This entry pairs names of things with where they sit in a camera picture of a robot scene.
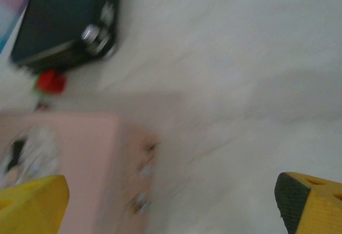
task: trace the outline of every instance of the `red object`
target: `red object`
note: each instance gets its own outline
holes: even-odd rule
[[[66,85],[66,77],[56,70],[43,72],[38,77],[35,88],[40,92],[49,94],[61,94]]]

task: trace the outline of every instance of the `yellow object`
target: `yellow object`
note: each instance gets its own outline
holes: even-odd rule
[[[0,234],[57,234],[68,201],[63,175],[0,190]]]
[[[296,234],[342,233],[342,184],[298,173],[287,173],[310,188]]]

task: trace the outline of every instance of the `black box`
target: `black box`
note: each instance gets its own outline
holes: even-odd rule
[[[120,0],[29,0],[11,61],[65,71],[116,50]]]

